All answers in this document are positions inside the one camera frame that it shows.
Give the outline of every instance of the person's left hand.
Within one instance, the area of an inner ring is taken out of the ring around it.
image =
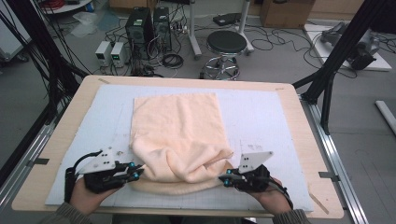
[[[108,191],[96,194],[91,192],[85,187],[83,178],[80,178],[73,189],[72,198],[70,199],[70,205],[77,208],[82,214],[88,216],[94,212],[100,205],[100,203],[116,192],[119,189],[110,189]]]

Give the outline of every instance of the black stool seat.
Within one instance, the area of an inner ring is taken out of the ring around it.
[[[247,41],[233,31],[216,31],[207,37],[207,46],[220,54],[238,54],[247,47]]]

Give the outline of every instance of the black pole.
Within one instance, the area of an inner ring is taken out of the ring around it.
[[[293,83],[294,88],[297,89],[312,82],[308,90],[302,94],[302,98],[312,105],[317,103],[319,96],[324,92],[320,125],[326,134],[330,134],[328,124],[335,74],[364,33],[370,28],[375,18],[384,11],[386,3],[387,0],[365,0],[323,66],[311,76]]]

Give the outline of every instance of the desk leg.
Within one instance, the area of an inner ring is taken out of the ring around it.
[[[189,30],[189,39],[191,42],[192,49],[194,50],[194,59],[198,60],[202,56],[201,49],[199,48],[197,39],[195,37],[195,8],[194,8],[195,0],[190,0],[190,30]]]
[[[242,6],[242,16],[241,16],[241,24],[239,25],[239,27],[235,27],[236,30],[238,31],[238,34],[240,34],[241,36],[243,36],[246,41],[247,41],[247,54],[249,54],[250,52],[254,51],[253,46],[250,44],[250,41],[248,40],[248,38],[245,36],[244,30],[245,30],[245,24],[247,22],[247,17],[248,17],[248,7],[250,5],[250,0],[245,0],[244,1],[244,5]]]

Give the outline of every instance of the wooden table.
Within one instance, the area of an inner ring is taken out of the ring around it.
[[[104,77],[89,76],[84,79],[78,92],[64,112],[52,137],[43,149],[40,158],[49,159],[47,165],[35,165],[13,201],[12,208],[22,211],[54,211],[56,206],[47,206],[45,201],[52,187],[58,168],[66,150],[70,147],[80,123],[90,108],[101,85],[119,84],[136,86],[185,87],[208,89],[231,89],[250,91],[276,91],[294,147],[304,171],[306,184],[314,205],[314,212],[308,217],[341,218],[344,211],[329,178],[320,178],[318,172],[327,172],[317,142],[310,129],[295,89],[290,84],[215,81],[200,79],[172,79],[151,77]],[[163,214],[195,216],[268,217],[261,211],[215,211],[157,208],[115,208],[102,207],[97,212],[118,214]]]

